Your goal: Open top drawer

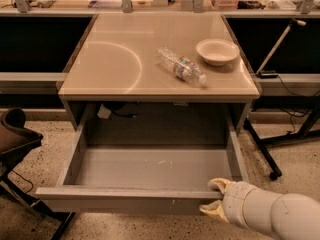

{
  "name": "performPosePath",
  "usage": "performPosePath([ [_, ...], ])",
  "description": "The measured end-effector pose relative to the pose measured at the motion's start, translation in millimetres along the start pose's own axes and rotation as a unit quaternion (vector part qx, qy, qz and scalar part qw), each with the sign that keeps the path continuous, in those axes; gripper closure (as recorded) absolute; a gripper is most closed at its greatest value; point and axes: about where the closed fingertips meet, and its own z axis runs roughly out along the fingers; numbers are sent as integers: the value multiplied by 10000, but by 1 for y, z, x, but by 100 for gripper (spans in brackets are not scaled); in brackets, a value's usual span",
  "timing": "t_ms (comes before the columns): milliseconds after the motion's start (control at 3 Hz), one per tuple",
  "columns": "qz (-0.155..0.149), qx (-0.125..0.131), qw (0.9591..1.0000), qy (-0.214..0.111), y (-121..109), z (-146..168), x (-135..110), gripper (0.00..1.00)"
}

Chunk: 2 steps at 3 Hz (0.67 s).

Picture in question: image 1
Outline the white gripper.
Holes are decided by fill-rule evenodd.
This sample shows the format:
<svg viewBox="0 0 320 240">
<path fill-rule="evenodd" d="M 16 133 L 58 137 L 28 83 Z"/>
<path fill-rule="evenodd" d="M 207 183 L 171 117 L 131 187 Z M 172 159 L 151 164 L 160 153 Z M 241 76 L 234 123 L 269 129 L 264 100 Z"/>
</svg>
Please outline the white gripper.
<svg viewBox="0 0 320 240">
<path fill-rule="evenodd" d="M 235 183 L 225 178 L 214 178 L 208 182 L 212 190 L 219 190 L 223 202 L 216 200 L 201 205 L 199 210 L 214 219 L 230 222 L 241 228 L 253 231 L 271 231 L 271 207 L 277 194 L 262 190 L 241 181 Z"/>
</svg>

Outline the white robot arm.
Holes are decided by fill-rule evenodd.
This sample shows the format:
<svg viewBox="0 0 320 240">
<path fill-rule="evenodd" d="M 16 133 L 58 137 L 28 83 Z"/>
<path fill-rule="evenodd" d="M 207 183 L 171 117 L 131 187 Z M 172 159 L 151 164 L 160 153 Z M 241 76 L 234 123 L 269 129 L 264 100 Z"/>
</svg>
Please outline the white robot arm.
<svg viewBox="0 0 320 240">
<path fill-rule="evenodd" d="M 208 182 L 222 200 L 200 211 L 273 240 L 320 240 L 320 203 L 301 194 L 279 194 L 244 181 L 214 178 Z"/>
</svg>

